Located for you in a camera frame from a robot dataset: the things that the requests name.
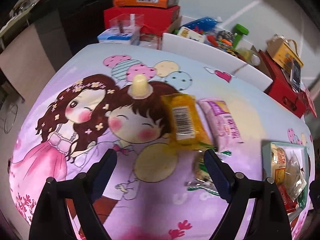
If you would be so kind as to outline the clear packet round bun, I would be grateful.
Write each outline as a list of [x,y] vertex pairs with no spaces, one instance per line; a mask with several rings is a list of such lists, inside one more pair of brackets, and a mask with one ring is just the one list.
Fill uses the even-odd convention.
[[296,200],[306,186],[304,173],[300,169],[300,164],[294,151],[286,152],[284,186],[292,200]]

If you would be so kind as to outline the green cow snack packet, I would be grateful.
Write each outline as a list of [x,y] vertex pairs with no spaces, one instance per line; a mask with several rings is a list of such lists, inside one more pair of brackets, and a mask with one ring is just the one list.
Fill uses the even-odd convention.
[[204,164],[204,151],[195,150],[193,153],[191,174],[184,183],[187,191],[205,190],[209,194],[218,196],[219,193]]

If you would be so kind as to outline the pink snack packet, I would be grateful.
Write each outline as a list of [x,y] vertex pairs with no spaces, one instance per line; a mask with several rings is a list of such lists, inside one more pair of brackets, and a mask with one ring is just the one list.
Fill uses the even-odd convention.
[[198,100],[197,104],[204,113],[219,153],[232,152],[238,144],[244,143],[225,101],[204,98]]

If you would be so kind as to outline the red Rosekiss snack packet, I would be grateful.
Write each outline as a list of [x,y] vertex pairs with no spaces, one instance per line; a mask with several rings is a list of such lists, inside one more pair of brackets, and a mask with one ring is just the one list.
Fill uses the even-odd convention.
[[281,194],[282,200],[284,202],[284,206],[287,213],[292,213],[297,210],[299,207],[298,202],[296,200],[292,200],[288,195],[286,188],[283,184],[278,185],[279,192]]

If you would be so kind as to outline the cartoon printed tablecloth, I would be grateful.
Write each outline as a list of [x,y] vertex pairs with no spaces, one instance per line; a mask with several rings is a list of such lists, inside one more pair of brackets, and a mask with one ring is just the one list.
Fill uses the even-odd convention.
[[[153,87],[146,99],[127,93],[143,74]],[[209,239],[227,203],[205,190],[187,191],[193,151],[169,145],[171,132],[161,96],[226,102],[244,141],[219,156],[249,179],[263,179],[262,145],[306,147],[309,183],[315,178],[310,129],[253,85],[198,61],[138,46],[85,47],[47,83],[19,132],[9,170],[16,210],[31,223],[48,177],[57,181],[87,172],[109,149],[118,162],[95,210],[112,239]]]

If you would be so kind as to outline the red gift box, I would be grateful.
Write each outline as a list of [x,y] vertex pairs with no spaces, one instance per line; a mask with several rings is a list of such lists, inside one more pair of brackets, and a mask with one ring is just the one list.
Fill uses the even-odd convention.
[[268,53],[262,50],[259,50],[258,53],[273,81],[265,90],[265,93],[298,118],[301,118],[305,113],[306,106],[300,100],[298,94],[292,90],[281,68],[272,60]]

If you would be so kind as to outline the cream jelly cup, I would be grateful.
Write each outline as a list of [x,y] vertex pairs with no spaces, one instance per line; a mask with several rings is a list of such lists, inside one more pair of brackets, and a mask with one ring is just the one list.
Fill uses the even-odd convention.
[[138,74],[133,78],[127,93],[135,100],[143,100],[153,93],[153,87],[148,83],[145,75]]

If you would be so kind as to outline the red patterned lid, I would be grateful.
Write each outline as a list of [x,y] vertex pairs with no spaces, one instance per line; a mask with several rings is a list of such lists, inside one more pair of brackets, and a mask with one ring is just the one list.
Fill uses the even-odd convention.
[[315,118],[317,118],[317,112],[313,103],[313,99],[311,98],[311,93],[308,90],[308,88],[304,85],[304,83],[300,84],[300,90],[301,101],[305,106],[304,115],[312,114]]

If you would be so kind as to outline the white cardboard box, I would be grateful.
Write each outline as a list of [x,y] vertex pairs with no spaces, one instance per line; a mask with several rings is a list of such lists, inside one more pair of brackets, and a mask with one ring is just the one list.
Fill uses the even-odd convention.
[[261,91],[265,91],[272,83],[269,76],[245,61],[205,43],[174,35],[171,28],[162,35],[162,50],[227,72]]

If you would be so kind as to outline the black smartphone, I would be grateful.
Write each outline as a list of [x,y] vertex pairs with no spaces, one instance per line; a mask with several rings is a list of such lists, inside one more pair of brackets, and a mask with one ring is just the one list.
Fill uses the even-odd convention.
[[296,93],[300,92],[300,65],[296,59],[292,61],[292,68],[290,74],[291,86]]

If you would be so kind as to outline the round clear tape roll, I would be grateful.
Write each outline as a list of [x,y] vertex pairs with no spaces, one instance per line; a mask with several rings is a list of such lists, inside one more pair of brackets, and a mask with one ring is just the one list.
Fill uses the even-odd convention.
[[261,63],[260,57],[257,52],[246,49],[246,48],[239,48],[238,53],[244,58],[244,60],[252,65],[252,66],[259,66]]

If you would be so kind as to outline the blue white tissue pack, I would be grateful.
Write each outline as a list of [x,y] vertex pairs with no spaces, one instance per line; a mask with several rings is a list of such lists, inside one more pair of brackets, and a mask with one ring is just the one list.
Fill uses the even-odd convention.
[[140,28],[125,27],[123,32],[119,28],[106,29],[97,36],[99,43],[127,44],[138,46],[140,44]]

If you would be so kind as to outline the green dumbbell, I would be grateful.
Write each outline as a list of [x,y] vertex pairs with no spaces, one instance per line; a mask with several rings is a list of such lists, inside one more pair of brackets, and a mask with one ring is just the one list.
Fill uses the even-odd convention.
[[241,41],[242,37],[244,35],[247,36],[249,34],[249,30],[243,25],[240,25],[237,23],[233,27],[233,34],[234,34],[233,48],[235,49],[239,44],[239,42]]

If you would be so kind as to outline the blue bottle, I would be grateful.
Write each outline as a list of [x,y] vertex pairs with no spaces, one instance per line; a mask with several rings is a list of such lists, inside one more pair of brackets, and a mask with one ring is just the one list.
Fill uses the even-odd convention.
[[182,26],[202,34],[214,30],[218,23],[219,21],[217,19],[211,17],[203,17],[185,23]]

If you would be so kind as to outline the clear plastic container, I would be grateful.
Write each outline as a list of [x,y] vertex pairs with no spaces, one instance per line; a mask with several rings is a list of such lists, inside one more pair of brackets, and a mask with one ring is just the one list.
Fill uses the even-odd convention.
[[124,33],[126,29],[141,29],[144,25],[144,15],[143,14],[121,14],[117,17],[109,20],[111,29],[119,29]]

